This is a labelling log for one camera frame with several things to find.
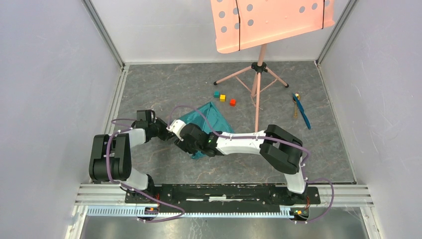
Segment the cube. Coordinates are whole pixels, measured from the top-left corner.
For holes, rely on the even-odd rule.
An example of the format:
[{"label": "cube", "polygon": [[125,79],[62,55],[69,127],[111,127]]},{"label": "cube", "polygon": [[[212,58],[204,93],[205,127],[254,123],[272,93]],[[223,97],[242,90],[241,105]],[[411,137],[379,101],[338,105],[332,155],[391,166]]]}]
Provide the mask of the cube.
[{"label": "cube", "polygon": [[231,99],[230,100],[230,106],[235,106],[236,105],[236,100],[235,99]]}]

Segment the white panel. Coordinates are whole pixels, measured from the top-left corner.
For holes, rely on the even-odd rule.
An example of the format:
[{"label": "white panel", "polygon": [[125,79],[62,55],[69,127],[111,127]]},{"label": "white panel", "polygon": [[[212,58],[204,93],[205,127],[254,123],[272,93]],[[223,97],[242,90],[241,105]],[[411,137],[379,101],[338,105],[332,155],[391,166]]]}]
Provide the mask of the white panel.
[{"label": "white panel", "polygon": [[0,7],[0,238],[60,239],[118,80],[80,0]]},{"label": "white panel", "polygon": [[[337,21],[348,0],[336,0]],[[93,0],[125,62],[256,61],[259,47],[221,54],[210,0]],[[333,27],[268,45],[266,60],[315,60]]]},{"label": "white panel", "polygon": [[322,63],[386,238],[421,232],[422,1],[359,1]]}]

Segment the blue toy tool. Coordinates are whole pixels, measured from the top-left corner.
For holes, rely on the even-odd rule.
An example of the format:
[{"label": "blue toy tool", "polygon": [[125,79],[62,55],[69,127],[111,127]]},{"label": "blue toy tool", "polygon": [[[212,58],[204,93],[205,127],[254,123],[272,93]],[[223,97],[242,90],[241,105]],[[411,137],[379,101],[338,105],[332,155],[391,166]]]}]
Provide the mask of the blue toy tool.
[{"label": "blue toy tool", "polygon": [[[217,109],[217,106],[215,106],[213,102],[206,103],[205,105],[199,107],[198,111],[207,117],[215,131],[234,133],[234,130],[231,128],[229,123],[225,120],[224,116],[220,113],[220,111]],[[200,116],[196,111],[191,111],[179,119],[186,124],[194,123],[198,125],[201,130],[205,131],[206,133],[211,132],[211,129],[208,127],[208,124],[205,122],[204,118],[202,118],[202,116]],[[203,156],[204,154],[197,152],[192,155],[192,158],[198,159]]]},{"label": "blue toy tool", "polygon": [[302,104],[299,101],[299,99],[295,96],[295,93],[293,93],[293,99],[295,99],[296,104],[298,105],[299,111],[301,112],[302,117],[305,120],[306,126],[308,127],[308,129],[311,129],[311,123],[309,123],[308,117],[306,117],[306,114],[305,114],[305,110],[303,109]]}]

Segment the green cloth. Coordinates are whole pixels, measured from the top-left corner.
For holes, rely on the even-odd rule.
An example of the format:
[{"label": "green cloth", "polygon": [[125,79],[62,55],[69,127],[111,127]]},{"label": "green cloth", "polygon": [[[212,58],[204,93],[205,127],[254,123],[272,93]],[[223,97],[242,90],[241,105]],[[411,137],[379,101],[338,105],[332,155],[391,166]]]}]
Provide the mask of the green cloth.
[{"label": "green cloth", "polygon": [[[198,108],[204,116],[207,117],[208,121],[210,122],[211,126],[214,128],[215,131],[223,131],[228,133],[234,133],[234,130],[231,128],[229,123],[225,120],[224,116],[220,113],[217,106],[213,102],[206,103],[205,105]],[[211,129],[208,124],[205,122],[204,118],[197,113],[196,111],[191,111],[186,115],[179,118],[186,124],[194,123],[198,125],[204,132],[210,133]],[[205,154],[201,152],[197,152],[192,155],[193,159],[198,159],[204,157]]]}]

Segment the aluminum frame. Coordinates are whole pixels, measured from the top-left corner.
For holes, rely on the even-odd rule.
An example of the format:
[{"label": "aluminum frame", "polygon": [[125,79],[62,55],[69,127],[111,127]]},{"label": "aluminum frame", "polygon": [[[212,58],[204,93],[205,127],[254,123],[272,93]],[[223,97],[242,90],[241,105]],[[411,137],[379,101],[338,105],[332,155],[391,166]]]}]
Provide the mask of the aluminum frame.
[{"label": "aluminum frame", "polygon": [[321,53],[319,54],[318,58],[316,59],[316,63],[319,65],[324,60],[327,52],[330,50],[332,44],[337,39],[338,34],[340,33],[341,29],[343,28],[346,20],[349,18],[350,13],[353,11],[354,7],[356,6],[358,0],[349,0],[346,7],[344,8],[343,12],[341,13],[340,17],[337,20],[337,24],[334,26],[334,29],[331,31],[330,36],[328,37],[327,42],[325,43],[324,47],[322,48]]},{"label": "aluminum frame", "polygon": [[106,43],[107,47],[112,53],[113,58],[115,59],[117,64],[121,67],[121,69],[123,69],[125,67],[125,62],[123,61],[115,44],[113,43],[110,35],[108,34],[103,21],[101,21],[101,18],[94,7],[94,4],[92,3],[91,0],[82,0],[82,3],[84,4],[85,8],[87,9],[87,12],[89,13],[91,19],[93,20],[95,24],[95,27],[98,29],[98,32],[100,32],[101,37],[103,38],[104,42]]},{"label": "aluminum frame", "polygon": [[[312,185],[318,187],[321,204],[311,204],[311,207],[327,207],[331,200],[331,188],[329,185]],[[147,207],[155,208],[156,203],[127,204],[124,202],[126,192],[115,184],[81,184],[76,197],[72,212],[73,224],[68,226],[66,239],[79,239],[86,216],[128,216],[144,215]],[[305,205],[294,205],[286,207],[280,205],[280,213],[195,213],[187,214],[184,217],[202,218],[286,218],[286,210],[290,208],[302,208]],[[376,221],[374,204],[366,185],[335,185],[334,203],[336,208],[358,207],[362,212],[364,224],[370,239],[381,239],[382,234]],[[158,217],[171,217],[177,213],[159,214]]]}]

